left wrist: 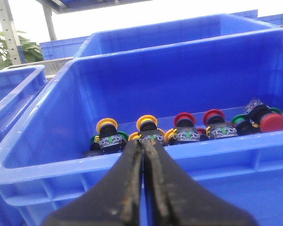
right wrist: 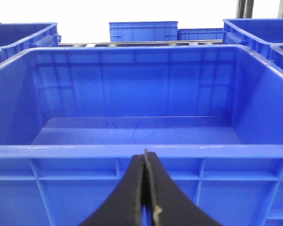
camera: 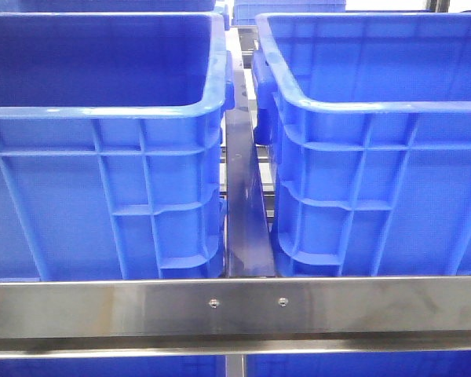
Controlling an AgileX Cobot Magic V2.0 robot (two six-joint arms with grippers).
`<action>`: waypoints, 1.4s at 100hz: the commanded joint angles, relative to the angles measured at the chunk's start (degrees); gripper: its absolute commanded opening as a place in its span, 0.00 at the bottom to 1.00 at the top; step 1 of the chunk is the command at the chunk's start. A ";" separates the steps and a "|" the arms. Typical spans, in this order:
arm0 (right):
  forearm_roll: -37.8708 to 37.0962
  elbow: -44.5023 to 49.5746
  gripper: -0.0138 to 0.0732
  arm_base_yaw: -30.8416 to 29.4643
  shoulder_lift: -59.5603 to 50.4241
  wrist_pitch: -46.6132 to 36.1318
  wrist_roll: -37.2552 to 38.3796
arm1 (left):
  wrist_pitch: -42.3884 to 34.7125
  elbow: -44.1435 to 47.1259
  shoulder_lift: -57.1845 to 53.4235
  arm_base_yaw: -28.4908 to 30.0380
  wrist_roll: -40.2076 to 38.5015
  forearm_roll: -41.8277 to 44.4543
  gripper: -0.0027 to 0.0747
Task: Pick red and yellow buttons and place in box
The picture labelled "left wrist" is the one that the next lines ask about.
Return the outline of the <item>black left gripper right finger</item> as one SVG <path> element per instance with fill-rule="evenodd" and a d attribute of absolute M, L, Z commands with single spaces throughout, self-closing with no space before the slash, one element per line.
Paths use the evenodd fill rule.
<path fill-rule="evenodd" d="M 192 179 L 157 140 L 143 142 L 144 185 L 151 226 L 256 226 L 248 212 Z"/>

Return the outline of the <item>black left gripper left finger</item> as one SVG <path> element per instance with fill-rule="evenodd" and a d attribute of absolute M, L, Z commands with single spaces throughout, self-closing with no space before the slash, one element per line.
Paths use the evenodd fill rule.
<path fill-rule="evenodd" d="M 44 226 L 138 226 L 142 146 L 129 141 L 120 158 L 88 192 L 49 214 Z"/>

